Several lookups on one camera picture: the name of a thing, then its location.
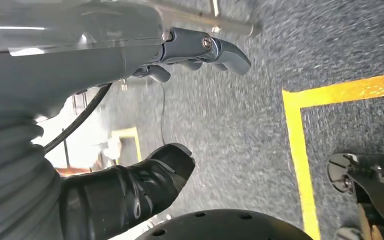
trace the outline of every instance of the wire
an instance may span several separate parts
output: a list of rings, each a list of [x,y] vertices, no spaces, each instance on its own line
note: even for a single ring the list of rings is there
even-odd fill
[[[111,85],[112,83],[109,83],[103,86],[95,95],[95,97],[92,99],[92,101],[90,101],[87,107],[80,113],[80,115],[77,116],[76,119],[64,131],[62,131],[58,136],[56,136],[52,141],[50,141],[45,146],[45,154],[49,153],[52,149],[54,149],[56,146],[62,143],[80,125],[82,125],[82,123],[85,122],[85,120],[92,114],[92,112],[97,108],[99,103],[108,93],[108,90],[110,90]]]
[[[164,89],[163,83],[161,83],[161,88],[162,88],[162,110],[161,110],[161,120],[160,120],[160,131],[161,131],[162,144],[166,145],[166,141],[164,140],[164,134],[163,134],[164,111],[166,109],[166,90]]]

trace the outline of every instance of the gray plastic housing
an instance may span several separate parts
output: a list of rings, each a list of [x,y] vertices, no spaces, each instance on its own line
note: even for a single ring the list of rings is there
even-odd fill
[[[162,20],[151,7],[24,2],[0,0],[0,99],[23,104],[0,112],[54,117],[70,95],[131,76],[161,49]]]
[[[148,6],[119,1],[0,0],[0,52],[12,56],[162,43],[163,22]]]

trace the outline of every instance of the yellow tape line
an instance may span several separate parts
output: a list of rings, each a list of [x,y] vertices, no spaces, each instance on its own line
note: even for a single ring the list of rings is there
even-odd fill
[[[138,162],[142,161],[141,147],[139,145],[138,129],[135,126],[131,128],[112,131],[111,136],[119,137],[120,139],[134,138],[134,144],[136,145],[137,161]]]
[[[384,97],[384,75],[300,92],[282,90],[282,95],[290,152],[300,195],[304,231],[314,240],[320,240],[301,109]]]

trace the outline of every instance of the gray carpet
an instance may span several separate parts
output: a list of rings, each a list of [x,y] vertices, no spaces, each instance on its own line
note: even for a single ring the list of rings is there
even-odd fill
[[[207,1],[181,1],[206,9]],[[258,25],[245,38],[221,33],[253,66],[245,76],[204,66],[168,67],[162,87],[115,84],[101,108],[109,130],[136,126],[142,156],[167,142],[193,151],[197,168],[167,210],[264,212],[303,227],[281,90],[300,91],[384,74],[384,0],[222,0],[222,14]],[[384,98],[302,111],[321,238],[355,221],[355,206],[327,182],[338,151],[384,153]]]

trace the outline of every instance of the black circular base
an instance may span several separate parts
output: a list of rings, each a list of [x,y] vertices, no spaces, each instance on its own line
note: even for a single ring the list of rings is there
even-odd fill
[[[248,210],[194,212],[158,224],[136,240],[312,240],[299,228]]]
[[[327,163],[327,176],[332,186],[341,193],[350,191],[351,180],[347,176],[348,167],[351,166],[352,156],[346,153],[337,153],[329,157]]]

